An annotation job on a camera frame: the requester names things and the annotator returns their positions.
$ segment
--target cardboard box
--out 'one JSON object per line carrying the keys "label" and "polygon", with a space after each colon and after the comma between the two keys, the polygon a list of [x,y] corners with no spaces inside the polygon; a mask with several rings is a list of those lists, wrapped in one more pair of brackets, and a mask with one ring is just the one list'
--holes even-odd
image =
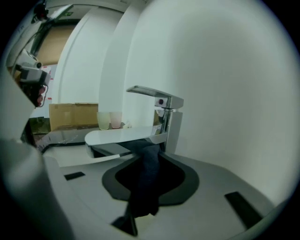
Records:
{"label": "cardboard box", "polygon": [[50,127],[98,124],[98,104],[50,104]]}

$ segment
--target black rectangle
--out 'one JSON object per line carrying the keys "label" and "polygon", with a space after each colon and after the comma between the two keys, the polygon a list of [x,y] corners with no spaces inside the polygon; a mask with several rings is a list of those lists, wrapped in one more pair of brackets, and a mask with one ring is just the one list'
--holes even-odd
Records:
{"label": "black rectangle", "polygon": [[260,214],[239,192],[228,193],[224,196],[247,229],[254,226],[262,219]]}
{"label": "black rectangle", "polygon": [[83,172],[75,172],[75,173],[67,174],[67,175],[64,175],[64,176],[65,176],[66,180],[69,181],[69,180],[72,180],[72,179],[75,179],[75,178],[85,176],[85,174]]}

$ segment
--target faucet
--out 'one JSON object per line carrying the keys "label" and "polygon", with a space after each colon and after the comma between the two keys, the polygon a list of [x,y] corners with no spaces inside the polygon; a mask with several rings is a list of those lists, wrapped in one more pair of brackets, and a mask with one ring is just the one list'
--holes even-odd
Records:
{"label": "faucet", "polygon": [[97,130],[85,136],[87,152],[92,158],[112,155],[124,156],[132,152],[122,146],[122,142],[144,139],[152,144],[160,144],[161,150],[175,153],[182,121],[183,99],[155,89],[134,86],[127,92],[139,93],[155,98],[159,113],[159,125],[133,127],[127,129]]}

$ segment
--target white cup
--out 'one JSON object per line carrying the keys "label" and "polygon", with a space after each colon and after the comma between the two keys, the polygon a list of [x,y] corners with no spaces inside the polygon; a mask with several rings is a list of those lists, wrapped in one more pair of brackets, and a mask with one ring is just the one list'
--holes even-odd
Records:
{"label": "white cup", "polygon": [[109,128],[110,116],[109,112],[98,112],[97,120],[100,130],[107,130]]}
{"label": "white cup", "polygon": [[110,112],[112,128],[120,128],[122,122],[121,112]]}

